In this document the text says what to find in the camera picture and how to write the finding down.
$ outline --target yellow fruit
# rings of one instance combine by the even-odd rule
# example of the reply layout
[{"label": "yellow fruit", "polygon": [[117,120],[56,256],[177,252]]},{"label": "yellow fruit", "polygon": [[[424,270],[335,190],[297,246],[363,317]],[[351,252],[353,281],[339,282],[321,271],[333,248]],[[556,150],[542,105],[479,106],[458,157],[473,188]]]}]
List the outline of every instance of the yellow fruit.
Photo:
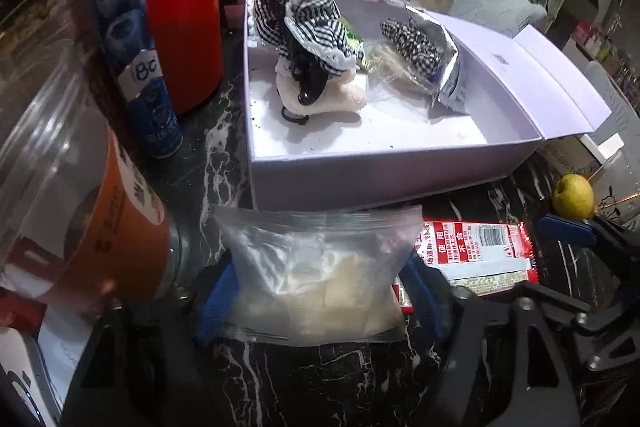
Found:
[{"label": "yellow fruit", "polygon": [[593,189],[589,182],[578,174],[567,174],[560,178],[551,199],[558,216],[572,221],[589,219],[594,213]]}]

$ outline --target orange label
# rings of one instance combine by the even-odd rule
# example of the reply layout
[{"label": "orange label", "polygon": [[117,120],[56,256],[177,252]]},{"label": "orange label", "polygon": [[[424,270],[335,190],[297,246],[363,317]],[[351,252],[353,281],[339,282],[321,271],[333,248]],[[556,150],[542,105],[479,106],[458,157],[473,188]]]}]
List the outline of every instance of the orange label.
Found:
[{"label": "orange label", "polygon": [[64,273],[41,300],[96,311],[106,296],[150,299],[164,274],[168,248],[164,205],[110,129],[90,222]]}]

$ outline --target black and white patterned fabric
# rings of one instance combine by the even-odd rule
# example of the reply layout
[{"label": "black and white patterned fabric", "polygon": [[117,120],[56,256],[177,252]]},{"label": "black and white patterned fabric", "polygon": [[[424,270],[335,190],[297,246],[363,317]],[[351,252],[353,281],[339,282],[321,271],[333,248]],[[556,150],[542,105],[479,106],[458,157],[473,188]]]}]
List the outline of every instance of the black and white patterned fabric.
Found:
[{"label": "black and white patterned fabric", "polygon": [[410,19],[410,24],[402,24],[388,19],[380,23],[382,34],[398,48],[398,53],[407,60],[418,73],[430,78],[440,67],[442,51],[433,44]]},{"label": "black and white patterned fabric", "polygon": [[255,0],[254,21],[260,38],[282,57],[289,57],[288,31],[330,76],[356,67],[335,0]]}]

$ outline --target clear plastic cup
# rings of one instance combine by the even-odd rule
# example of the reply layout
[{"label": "clear plastic cup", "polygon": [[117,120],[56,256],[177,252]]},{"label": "clear plastic cup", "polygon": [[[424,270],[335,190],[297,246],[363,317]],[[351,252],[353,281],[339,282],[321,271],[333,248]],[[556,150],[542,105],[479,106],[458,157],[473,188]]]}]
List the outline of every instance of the clear plastic cup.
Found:
[{"label": "clear plastic cup", "polygon": [[0,97],[0,284],[98,311],[173,282],[164,206],[95,106],[72,42],[38,48]]},{"label": "clear plastic cup", "polygon": [[628,196],[640,192],[638,172],[623,152],[618,150],[589,179],[593,187],[594,200],[598,213],[621,225],[632,223],[640,216],[640,198]]}]

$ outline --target marble countertop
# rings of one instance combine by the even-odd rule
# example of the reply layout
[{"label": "marble countertop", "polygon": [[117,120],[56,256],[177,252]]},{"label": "marble countertop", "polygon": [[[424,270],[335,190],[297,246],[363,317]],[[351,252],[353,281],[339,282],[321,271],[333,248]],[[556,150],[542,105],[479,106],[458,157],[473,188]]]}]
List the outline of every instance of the marble countertop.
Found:
[{"label": "marble countertop", "polygon": [[[242,37],[224,41],[218,92],[181,119],[184,144],[145,169],[174,217],[188,282],[222,254],[210,204],[251,207],[242,113]],[[416,201],[434,219],[524,221],[536,247],[541,282],[597,307],[612,296],[608,269],[584,248],[536,237],[556,174],[537,155],[508,178]],[[444,353],[406,318],[390,344],[287,347],[222,339],[207,347],[212,396],[226,425],[412,425],[423,411]]]}]

